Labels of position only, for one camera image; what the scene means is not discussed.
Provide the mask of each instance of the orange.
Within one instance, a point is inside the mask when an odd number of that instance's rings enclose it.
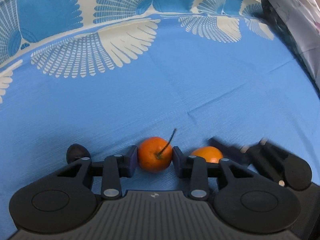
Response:
[[[221,158],[223,158],[222,152],[217,148],[212,146],[206,146],[196,149],[191,155],[196,155],[205,158],[208,163],[218,163]]]
[[[168,142],[160,137],[151,137],[143,141],[138,148],[140,167],[154,173],[168,168],[172,161],[172,147],[170,144],[166,147],[167,144]]]

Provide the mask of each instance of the logo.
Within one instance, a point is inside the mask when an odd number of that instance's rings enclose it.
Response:
[[[159,197],[160,195],[159,195],[158,193],[153,193],[153,194],[151,194],[150,196],[153,197],[153,198],[157,198],[157,197]]]

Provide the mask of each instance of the black rubber knob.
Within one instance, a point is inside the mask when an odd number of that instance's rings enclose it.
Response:
[[[80,144],[72,144],[67,150],[67,163],[70,164],[81,158],[91,158],[89,151]]]

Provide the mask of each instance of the circular pad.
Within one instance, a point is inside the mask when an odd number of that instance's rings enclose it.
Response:
[[[287,188],[268,179],[238,178],[213,200],[217,214],[231,226],[255,234],[272,234],[292,225],[300,202]]]
[[[242,195],[241,203],[254,212],[268,212],[275,209],[278,199],[265,191],[250,191]]]
[[[64,208],[69,202],[68,194],[59,190],[46,190],[39,192],[32,199],[35,208],[49,212]]]
[[[56,234],[84,224],[94,213],[97,200],[73,178],[45,178],[18,190],[9,203],[18,228]]]

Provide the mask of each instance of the blue fabric surface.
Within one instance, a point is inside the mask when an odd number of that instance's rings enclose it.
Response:
[[[69,80],[31,64],[16,69],[0,111],[1,236],[14,231],[11,195],[63,166],[72,143],[100,161],[146,137],[168,138],[174,127],[172,144],[186,153],[211,136],[240,145],[267,137],[305,158],[318,183],[319,99],[310,81],[279,40],[240,30],[237,43],[199,42],[167,19],[147,54],[107,74]],[[172,167],[156,175],[138,169],[122,182],[124,190],[187,186]]]
[[[101,161],[174,128],[187,154],[212,136],[240,146],[266,137],[320,182],[319,98],[257,18],[258,1],[96,0],[91,18],[84,0],[61,1],[0,0],[0,239],[15,231],[14,192],[64,166],[73,143]],[[188,189],[172,166],[138,168],[122,185]]]

